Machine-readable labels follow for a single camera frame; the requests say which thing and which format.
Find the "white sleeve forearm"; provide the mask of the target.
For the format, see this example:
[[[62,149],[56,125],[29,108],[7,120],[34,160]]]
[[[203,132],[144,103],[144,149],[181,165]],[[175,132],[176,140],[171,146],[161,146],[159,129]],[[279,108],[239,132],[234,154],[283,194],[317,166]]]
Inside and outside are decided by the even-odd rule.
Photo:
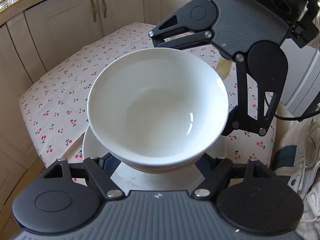
[[[271,170],[303,201],[296,233],[319,239],[319,115],[303,121],[277,120]]]

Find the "right gloved hand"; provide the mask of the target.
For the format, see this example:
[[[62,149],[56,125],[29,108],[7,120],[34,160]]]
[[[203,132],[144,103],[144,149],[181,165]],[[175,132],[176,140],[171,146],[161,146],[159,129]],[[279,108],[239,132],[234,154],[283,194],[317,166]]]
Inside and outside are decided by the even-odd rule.
[[[227,60],[224,57],[220,57],[215,71],[219,75],[222,80],[225,80],[229,76],[229,72],[231,71],[232,61]]]

